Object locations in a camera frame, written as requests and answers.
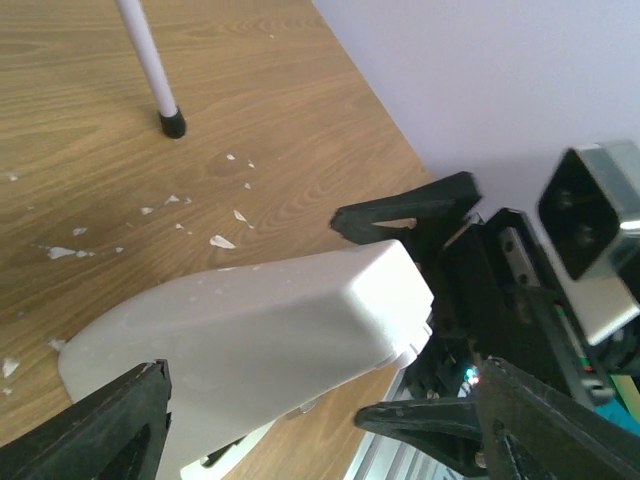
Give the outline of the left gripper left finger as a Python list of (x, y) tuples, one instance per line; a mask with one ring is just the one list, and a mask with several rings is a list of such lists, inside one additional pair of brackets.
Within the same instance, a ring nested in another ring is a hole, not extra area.
[(154, 479), (171, 425), (164, 359), (137, 365), (1, 448), (3, 479)]

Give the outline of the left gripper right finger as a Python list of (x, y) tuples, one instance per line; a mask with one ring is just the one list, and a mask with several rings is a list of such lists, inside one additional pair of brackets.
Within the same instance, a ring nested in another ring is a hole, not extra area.
[(354, 423), (471, 478), (639, 476), (638, 436), (500, 358), (482, 364), (465, 398), (382, 402)]

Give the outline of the white metronome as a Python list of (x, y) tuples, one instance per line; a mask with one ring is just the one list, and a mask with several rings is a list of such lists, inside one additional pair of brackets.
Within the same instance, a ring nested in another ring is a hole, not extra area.
[(162, 479), (198, 478), (206, 455), (386, 366), (431, 337), (434, 296), (396, 240), (200, 272), (112, 308), (63, 347), (61, 380), (79, 401), (163, 359), (172, 424)]

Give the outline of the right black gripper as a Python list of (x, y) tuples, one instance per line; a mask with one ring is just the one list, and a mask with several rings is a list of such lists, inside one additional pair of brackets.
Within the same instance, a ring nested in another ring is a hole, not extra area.
[[(481, 200), (462, 171), (390, 197), (338, 208), (331, 229), (358, 245), (444, 244)], [(499, 357), (575, 400), (607, 400), (610, 385), (527, 216), (503, 208), (473, 223), (427, 273), (432, 337), (409, 367), (416, 398), (455, 397)]]

